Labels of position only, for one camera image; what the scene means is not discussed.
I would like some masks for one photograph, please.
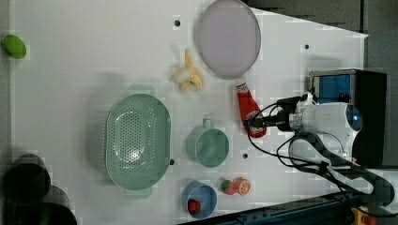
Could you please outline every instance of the orange fruit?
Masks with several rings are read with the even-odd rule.
[[[235,189],[240,195],[246,195],[249,193],[250,187],[250,182],[244,178],[239,177],[235,182]]]

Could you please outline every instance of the light green mug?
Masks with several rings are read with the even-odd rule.
[[[226,135],[214,128],[212,119],[204,119],[203,126],[197,127],[188,137],[187,151],[190,158],[213,168],[222,164],[229,152]]]

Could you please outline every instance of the blue bowl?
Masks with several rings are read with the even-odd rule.
[[[217,204],[217,194],[214,189],[203,183],[192,181],[182,192],[182,207],[193,217],[203,219],[210,216]],[[196,200],[201,204],[201,209],[196,214],[188,211],[188,201]]]

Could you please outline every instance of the green fruit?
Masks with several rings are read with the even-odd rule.
[[[3,45],[11,57],[22,59],[26,56],[26,46],[19,37],[7,35],[3,39]]]

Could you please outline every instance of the small toy fruit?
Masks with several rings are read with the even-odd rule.
[[[188,211],[190,214],[197,214],[200,211],[201,204],[196,200],[188,201]]]
[[[235,181],[235,189],[240,195],[246,195],[249,193],[250,187],[250,182],[242,177],[237,178]]]
[[[7,35],[3,39],[3,45],[8,54],[16,59],[22,59],[26,56],[26,46],[19,37]]]
[[[224,180],[222,182],[222,192],[227,195],[233,195],[236,193],[234,184],[230,180]]]

